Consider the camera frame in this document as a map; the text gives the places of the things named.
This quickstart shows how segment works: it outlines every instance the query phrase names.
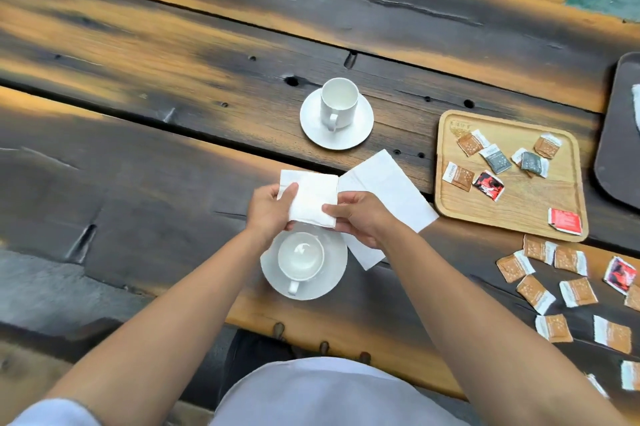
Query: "white shirt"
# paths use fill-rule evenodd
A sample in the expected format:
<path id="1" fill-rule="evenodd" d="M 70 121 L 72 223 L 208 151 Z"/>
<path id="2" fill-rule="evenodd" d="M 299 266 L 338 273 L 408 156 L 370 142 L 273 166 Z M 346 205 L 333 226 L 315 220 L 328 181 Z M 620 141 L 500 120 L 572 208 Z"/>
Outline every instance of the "white shirt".
<path id="1" fill-rule="evenodd" d="M 336 357 L 273 362 L 236 383 L 212 426 L 433 425 L 468 426 L 407 382 Z M 100 426 L 82 406 L 48 399 L 10 426 Z"/>

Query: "paper napkin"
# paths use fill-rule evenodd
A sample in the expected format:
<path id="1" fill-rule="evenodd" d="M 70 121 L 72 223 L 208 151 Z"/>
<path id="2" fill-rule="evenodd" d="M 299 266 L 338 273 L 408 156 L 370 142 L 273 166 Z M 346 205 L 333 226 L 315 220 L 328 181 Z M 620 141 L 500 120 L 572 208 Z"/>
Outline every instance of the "paper napkin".
<path id="1" fill-rule="evenodd" d="M 338 192 L 348 190 L 375 194 L 389 212 L 416 232 L 438 218 L 437 212 L 386 150 L 376 153 L 340 177 Z M 350 234 L 342 236 L 365 270 L 384 259 L 382 251 L 370 249 Z"/>
<path id="2" fill-rule="evenodd" d="M 338 177 L 323 173 L 281 170 L 278 198 L 293 182 L 298 182 L 299 188 L 289 209 L 289 220 L 334 228 L 335 218 L 325 214 L 322 205 L 338 203 Z"/>

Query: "dark pants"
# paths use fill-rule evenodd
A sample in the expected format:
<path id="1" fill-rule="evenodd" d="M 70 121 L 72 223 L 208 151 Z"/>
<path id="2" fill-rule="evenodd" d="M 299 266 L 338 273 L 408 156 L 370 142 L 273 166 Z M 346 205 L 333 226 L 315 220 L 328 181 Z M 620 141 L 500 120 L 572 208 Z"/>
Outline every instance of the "dark pants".
<path id="1" fill-rule="evenodd" d="M 295 358 L 291 346 L 283 341 L 238 329 L 225 360 L 217 404 L 236 382 L 254 370 L 270 362 Z"/>

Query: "empty teacup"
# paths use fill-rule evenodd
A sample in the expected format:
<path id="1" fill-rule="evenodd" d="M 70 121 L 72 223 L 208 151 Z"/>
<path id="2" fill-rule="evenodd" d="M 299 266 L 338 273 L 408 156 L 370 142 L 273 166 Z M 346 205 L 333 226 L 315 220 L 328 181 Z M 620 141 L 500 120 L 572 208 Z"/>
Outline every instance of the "empty teacup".
<path id="1" fill-rule="evenodd" d="M 360 92 L 349 79 L 328 80 L 320 92 L 320 116 L 329 131 L 344 128 L 353 122 Z"/>
<path id="2" fill-rule="evenodd" d="M 300 282 L 320 272 L 324 264 L 324 247 L 313 234 L 296 232 L 288 236 L 278 250 L 278 266 L 291 280 L 289 294 L 298 292 Z"/>

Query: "brown tray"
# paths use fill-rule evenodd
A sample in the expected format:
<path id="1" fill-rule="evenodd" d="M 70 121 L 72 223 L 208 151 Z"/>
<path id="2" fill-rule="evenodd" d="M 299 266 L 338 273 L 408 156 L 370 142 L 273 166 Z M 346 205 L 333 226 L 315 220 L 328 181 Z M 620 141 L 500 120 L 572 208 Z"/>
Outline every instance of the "brown tray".
<path id="1" fill-rule="evenodd" d="M 618 61 L 594 173 L 606 193 L 640 209 L 640 132 L 631 93 L 633 84 L 640 84 L 640 52 L 625 54 Z"/>
<path id="2" fill-rule="evenodd" d="M 490 170 L 479 153 L 468 157 L 458 145 L 460 136 L 476 129 L 480 129 L 489 142 L 496 143 L 511 163 L 511 155 L 521 147 L 532 149 L 542 133 L 554 134 L 563 145 L 551 160 L 546 179 L 530 178 L 516 164 L 500 173 L 498 178 L 504 182 L 505 189 L 498 202 L 494 202 L 477 188 L 466 192 L 442 180 L 449 162 L 475 172 L 476 176 Z M 435 204 L 443 215 L 557 240 L 580 242 L 588 236 L 580 151 L 572 134 L 535 124 L 450 110 L 440 117 L 437 156 Z M 551 227 L 548 224 L 549 207 L 580 215 L 582 234 L 567 234 Z"/>

